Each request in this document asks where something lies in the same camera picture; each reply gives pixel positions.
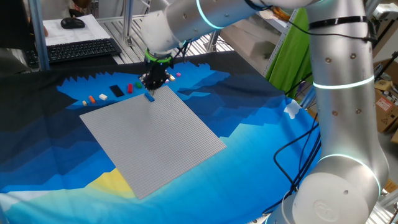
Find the white fabric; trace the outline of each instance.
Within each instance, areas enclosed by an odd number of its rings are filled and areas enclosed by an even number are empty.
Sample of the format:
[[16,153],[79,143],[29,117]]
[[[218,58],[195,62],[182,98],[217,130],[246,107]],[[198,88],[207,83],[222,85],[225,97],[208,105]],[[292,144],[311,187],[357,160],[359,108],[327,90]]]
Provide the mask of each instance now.
[[[69,3],[70,0],[40,0],[42,3],[43,20],[64,19],[70,17]],[[24,0],[25,9],[28,17],[30,17],[28,0]]]

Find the table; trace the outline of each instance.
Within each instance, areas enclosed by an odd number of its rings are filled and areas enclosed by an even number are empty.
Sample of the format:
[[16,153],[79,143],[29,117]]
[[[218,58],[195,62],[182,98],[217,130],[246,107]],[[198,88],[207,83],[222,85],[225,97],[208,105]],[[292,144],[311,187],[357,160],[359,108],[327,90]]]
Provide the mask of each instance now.
[[[0,202],[10,223],[246,223],[278,201],[290,184],[272,157],[313,119],[236,52],[188,60],[167,85],[227,148],[142,200],[79,115],[142,94],[81,103],[115,84],[126,92],[143,63],[0,78]],[[279,154],[290,175],[305,140]]]

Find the cardboard box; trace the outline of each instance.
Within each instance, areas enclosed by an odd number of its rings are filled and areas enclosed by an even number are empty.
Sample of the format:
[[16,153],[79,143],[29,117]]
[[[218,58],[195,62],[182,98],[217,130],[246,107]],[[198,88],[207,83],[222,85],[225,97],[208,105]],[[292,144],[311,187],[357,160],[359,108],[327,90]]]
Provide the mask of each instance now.
[[374,85],[375,89],[381,91],[390,91],[391,87],[392,87],[392,81],[385,81],[385,80],[380,80]]
[[[374,64],[374,66],[379,65],[380,63],[383,64],[383,66],[386,66],[388,61],[390,61],[389,59],[381,61],[381,62],[377,62]],[[392,82],[395,85],[398,85],[398,62],[393,62],[390,67],[387,68],[386,73],[391,77]]]
[[398,107],[389,101],[380,90],[376,92],[377,130],[385,133],[398,119]]
[[396,134],[392,137],[391,142],[398,144],[398,131]]

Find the white lego brick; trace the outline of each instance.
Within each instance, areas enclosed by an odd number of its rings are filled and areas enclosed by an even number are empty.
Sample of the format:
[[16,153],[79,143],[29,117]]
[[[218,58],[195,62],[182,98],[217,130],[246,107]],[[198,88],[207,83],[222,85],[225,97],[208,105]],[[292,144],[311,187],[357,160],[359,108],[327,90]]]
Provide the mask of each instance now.
[[99,96],[99,98],[100,98],[101,100],[107,100],[107,99],[108,99],[108,97],[107,97],[106,95],[104,95],[104,94],[101,94],[101,95]]

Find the blue led ring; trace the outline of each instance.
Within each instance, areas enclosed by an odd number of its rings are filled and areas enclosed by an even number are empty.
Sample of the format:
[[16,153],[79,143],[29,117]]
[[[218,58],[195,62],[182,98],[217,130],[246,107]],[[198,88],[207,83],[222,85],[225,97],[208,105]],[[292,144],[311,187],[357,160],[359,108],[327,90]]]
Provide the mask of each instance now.
[[218,26],[212,24],[212,23],[206,18],[205,13],[204,13],[203,10],[201,9],[200,0],[197,0],[197,5],[198,5],[198,10],[199,10],[199,13],[200,13],[201,17],[203,18],[203,20],[204,20],[209,26],[211,26],[211,27],[214,28],[214,29],[222,29],[222,28],[224,28],[224,27],[218,27]]

